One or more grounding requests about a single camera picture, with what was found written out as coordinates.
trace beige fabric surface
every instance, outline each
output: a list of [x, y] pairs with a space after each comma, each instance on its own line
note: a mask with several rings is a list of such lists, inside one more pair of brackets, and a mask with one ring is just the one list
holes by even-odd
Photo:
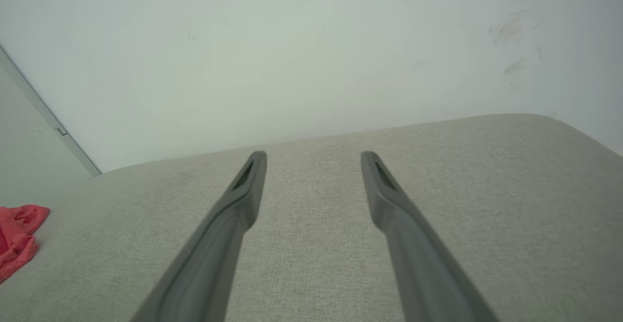
[[[502, 321], [623, 320], [623, 158], [559, 121], [481, 116], [257, 147], [269, 164], [228, 321], [400, 321], [360, 153], [378, 153]], [[53, 209], [0, 321], [128, 320], [255, 148], [135, 165]]]

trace white wall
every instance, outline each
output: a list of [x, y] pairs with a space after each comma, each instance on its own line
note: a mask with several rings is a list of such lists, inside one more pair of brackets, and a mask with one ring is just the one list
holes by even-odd
[[623, 0], [0, 0], [0, 43], [102, 171], [489, 113], [623, 152]]
[[55, 209], [90, 178], [0, 66], [0, 207]]

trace red fabric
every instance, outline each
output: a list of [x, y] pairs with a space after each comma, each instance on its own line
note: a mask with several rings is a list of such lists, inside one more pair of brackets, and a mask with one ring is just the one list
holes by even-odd
[[50, 209], [38, 205], [0, 207], [0, 284], [24, 266], [38, 249], [33, 233]]

